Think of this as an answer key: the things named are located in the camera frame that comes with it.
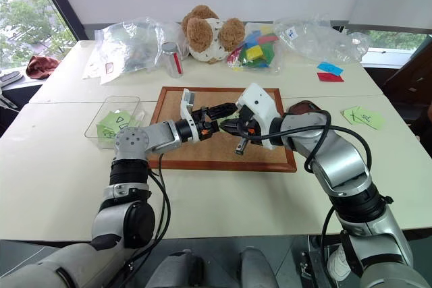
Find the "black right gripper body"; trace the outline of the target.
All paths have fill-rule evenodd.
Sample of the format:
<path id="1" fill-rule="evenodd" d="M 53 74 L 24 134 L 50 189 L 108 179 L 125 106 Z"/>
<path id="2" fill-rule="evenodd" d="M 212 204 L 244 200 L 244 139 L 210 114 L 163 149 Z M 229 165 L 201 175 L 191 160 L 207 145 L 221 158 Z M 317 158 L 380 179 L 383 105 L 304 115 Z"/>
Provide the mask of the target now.
<path id="1" fill-rule="evenodd" d="M 241 140 L 236 147 L 236 154 L 244 154 L 248 143 L 265 145 L 264 140 L 261 139 L 261 127 L 253 115 L 254 113 L 246 105 L 239 110 L 236 128 Z"/>

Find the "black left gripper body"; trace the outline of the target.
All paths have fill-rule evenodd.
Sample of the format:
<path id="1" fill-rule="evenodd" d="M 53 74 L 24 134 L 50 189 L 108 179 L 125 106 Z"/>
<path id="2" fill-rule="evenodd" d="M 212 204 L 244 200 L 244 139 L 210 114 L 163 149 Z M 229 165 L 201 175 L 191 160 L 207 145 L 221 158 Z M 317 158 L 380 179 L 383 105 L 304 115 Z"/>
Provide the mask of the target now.
<path id="1" fill-rule="evenodd" d="M 194 112 L 194 122 L 200 141 L 209 139 L 212 136 L 211 122 L 206 121 L 208 108 L 201 107 Z"/>

